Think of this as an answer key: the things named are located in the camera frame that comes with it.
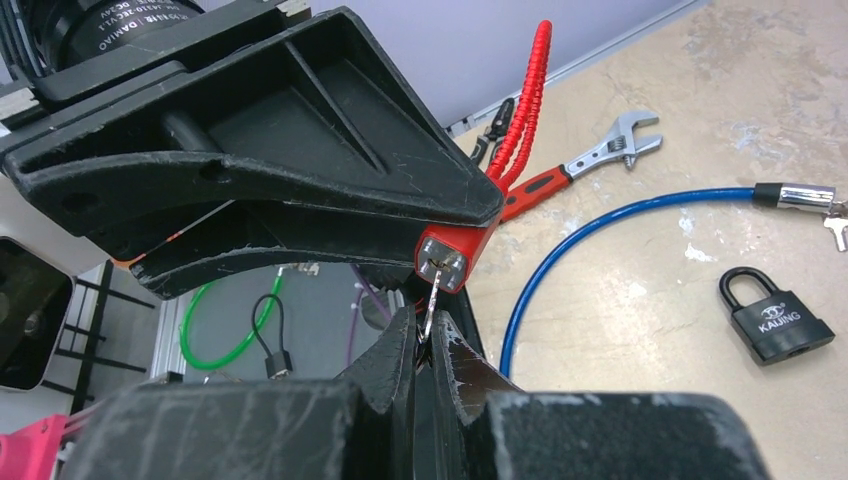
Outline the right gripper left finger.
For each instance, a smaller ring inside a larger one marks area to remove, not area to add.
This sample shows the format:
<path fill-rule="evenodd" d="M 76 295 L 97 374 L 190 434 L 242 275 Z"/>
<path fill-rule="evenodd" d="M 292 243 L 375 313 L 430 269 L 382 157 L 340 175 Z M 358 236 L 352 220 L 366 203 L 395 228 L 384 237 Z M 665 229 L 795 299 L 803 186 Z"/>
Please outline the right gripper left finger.
<path fill-rule="evenodd" d="M 101 403 L 66 479 L 410 479 L 416 312 L 331 380 L 147 384 Z"/>

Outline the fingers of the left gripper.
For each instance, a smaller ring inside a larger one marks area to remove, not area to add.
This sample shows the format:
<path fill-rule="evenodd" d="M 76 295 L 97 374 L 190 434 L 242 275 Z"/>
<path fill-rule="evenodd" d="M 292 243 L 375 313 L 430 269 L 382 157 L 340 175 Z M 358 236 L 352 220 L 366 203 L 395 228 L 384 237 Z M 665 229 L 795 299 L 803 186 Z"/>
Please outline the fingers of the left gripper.
<path fill-rule="evenodd" d="M 1 171 L 170 299 L 277 263 L 415 268 L 498 188 L 346 6 L 5 6 Z"/>

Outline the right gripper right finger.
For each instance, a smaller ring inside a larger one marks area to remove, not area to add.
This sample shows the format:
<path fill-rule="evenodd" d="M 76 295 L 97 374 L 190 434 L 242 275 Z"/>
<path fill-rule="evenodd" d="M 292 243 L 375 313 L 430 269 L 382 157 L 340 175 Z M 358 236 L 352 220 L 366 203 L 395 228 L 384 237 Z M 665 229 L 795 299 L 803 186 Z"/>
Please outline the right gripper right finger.
<path fill-rule="evenodd" d="M 474 351 L 451 316 L 430 334 L 440 479 L 766 479 L 723 400 L 671 392 L 528 392 Z"/>

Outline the key bunch with black fob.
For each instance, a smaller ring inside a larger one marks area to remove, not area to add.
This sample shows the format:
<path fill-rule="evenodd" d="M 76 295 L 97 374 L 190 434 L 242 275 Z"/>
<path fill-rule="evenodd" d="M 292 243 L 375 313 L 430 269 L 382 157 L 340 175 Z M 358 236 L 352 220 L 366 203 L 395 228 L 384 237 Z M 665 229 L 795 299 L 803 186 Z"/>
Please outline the key bunch with black fob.
<path fill-rule="evenodd" d="M 440 291 L 441 280 L 446 267 L 443 262 L 435 262 L 433 260 L 429 260 L 427 265 L 433 271 L 433 281 L 432 288 L 427 301 L 424 319 L 420 323 L 417 330 L 417 337 L 420 345 L 425 345 L 430 338 L 435 316 L 437 298 Z"/>

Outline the red cable seal lock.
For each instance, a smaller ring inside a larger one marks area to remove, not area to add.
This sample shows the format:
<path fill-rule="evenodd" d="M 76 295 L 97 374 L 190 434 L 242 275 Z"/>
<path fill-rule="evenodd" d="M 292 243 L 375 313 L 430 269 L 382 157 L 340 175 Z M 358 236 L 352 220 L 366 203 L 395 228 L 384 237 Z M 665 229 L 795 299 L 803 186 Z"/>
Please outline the red cable seal lock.
<path fill-rule="evenodd" d="M 416 274 L 432 285 L 433 295 L 440 290 L 455 293 L 464 286 L 502 219 L 506 194 L 526 168 L 538 127 L 552 34 L 551 21 L 545 19 L 538 24 L 517 109 L 501 146 L 485 170 L 502 198 L 494 219 L 482 227 L 431 224 L 419 239 Z"/>

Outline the blue cable lock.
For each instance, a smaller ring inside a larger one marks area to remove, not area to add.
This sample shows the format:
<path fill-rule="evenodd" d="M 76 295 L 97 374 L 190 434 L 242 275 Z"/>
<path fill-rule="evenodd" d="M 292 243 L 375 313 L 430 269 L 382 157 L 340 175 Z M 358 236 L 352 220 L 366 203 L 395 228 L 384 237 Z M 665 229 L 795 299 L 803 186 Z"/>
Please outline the blue cable lock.
<path fill-rule="evenodd" d="M 825 216 L 847 215 L 847 201 L 837 198 L 837 190 L 834 187 L 791 183 L 757 183 L 753 187 L 681 191 L 639 200 L 607 212 L 574 230 L 535 268 L 509 317 L 501 348 L 499 372 L 505 377 L 511 376 L 512 357 L 524 314 L 541 282 L 562 256 L 592 234 L 629 217 L 702 202 L 748 202 L 763 208 L 793 209 Z"/>

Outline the small silver key set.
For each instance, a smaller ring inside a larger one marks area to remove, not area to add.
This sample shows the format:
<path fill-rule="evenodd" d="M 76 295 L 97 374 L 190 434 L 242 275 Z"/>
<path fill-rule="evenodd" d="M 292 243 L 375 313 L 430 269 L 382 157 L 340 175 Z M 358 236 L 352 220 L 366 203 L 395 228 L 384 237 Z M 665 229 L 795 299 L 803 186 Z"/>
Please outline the small silver key set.
<path fill-rule="evenodd" d="M 847 202 L 834 203 L 823 217 L 823 226 L 834 236 L 839 252 L 847 251 Z"/>

